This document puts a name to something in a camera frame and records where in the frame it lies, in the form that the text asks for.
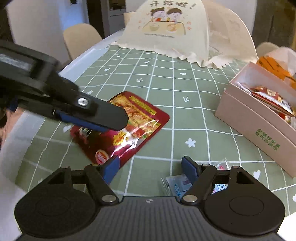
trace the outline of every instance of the white arrow print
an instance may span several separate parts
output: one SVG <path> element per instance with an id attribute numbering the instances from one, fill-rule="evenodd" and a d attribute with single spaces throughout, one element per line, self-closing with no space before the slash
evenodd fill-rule
<path id="1" fill-rule="evenodd" d="M 184 100 L 185 102 L 190 101 L 190 100 L 188 99 L 188 96 L 186 97 L 186 99 L 185 99 L 185 97 L 183 97 L 183 100 Z"/>

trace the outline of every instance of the metal screw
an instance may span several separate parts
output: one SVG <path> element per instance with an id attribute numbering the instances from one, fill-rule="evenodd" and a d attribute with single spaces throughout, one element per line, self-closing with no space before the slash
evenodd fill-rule
<path id="1" fill-rule="evenodd" d="M 116 201 L 116 197 L 113 195 L 105 195 L 102 197 L 102 201 L 112 203 Z"/>
<path id="2" fill-rule="evenodd" d="M 183 197 L 183 200 L 185 202 L 191 202 L 191 203 L 193 203 L 193 202 L 196 202 L 197 201 L 197 197 L 194 196 L 194 195 L 186 195 L 186 196 Z"/>
<path id="3" fill-rule="evenodd" d="M 81 106 L 87 106 L 89 103 L 89 101 L 85 98 L 79 98 L 78 99 L 78 104 L 81 105 Z"/>

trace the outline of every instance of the green tablecloth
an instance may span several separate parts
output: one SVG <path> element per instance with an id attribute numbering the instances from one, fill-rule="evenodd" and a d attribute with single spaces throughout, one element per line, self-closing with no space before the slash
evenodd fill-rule
<path id="1" fill-rule="evenodd" d="M 166 126 L 115 176 L 110 185 L 115 193 L 162 195 L 160 178 L 181 174 L 184 155 L 198 163 L 217 163 L 226 158 L 277 195 L 286 207 L 286 215 L 296 212 L 296 181 L 214 116 L 224 88 L 244 65 L 235 61 L 214 70 L 155 52 L 110 46 L 76 80 L 81 91 L 103 100 L 130 91 L 170 115 Z M 90 164 L 71 140 L 70 127 L 45 120 L 24 156 L 17 185 L 29 191 L 60 166 L 74 170 Z"/>

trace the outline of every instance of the pink cardboard box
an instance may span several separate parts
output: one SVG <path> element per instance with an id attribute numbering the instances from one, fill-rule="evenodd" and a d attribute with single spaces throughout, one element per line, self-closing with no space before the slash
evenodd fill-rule
<path id="1" fill-rule="evenodd" d="M 237 87 L 237 82 L 275 90 L 292 106 L 296 106 L 296 91 L 259 65 L 250 63 L 229 82 L 215 113 L 296 177 L 296 131 L 262 102 Z"/>

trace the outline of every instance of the ribbed gray panel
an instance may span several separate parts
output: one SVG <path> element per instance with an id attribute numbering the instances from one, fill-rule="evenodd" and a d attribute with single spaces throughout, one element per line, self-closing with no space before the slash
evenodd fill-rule
<path id="1" fill-rule="evenodd" d="M 19 241 L 43 239 L 22 236 Z M 276 234 L 237 238 L 212 227 L 196 207 L 174 197 L 125 197 L 115 207 L 104 207 L 84 230 L 54 241 L 283 241 Z"/>

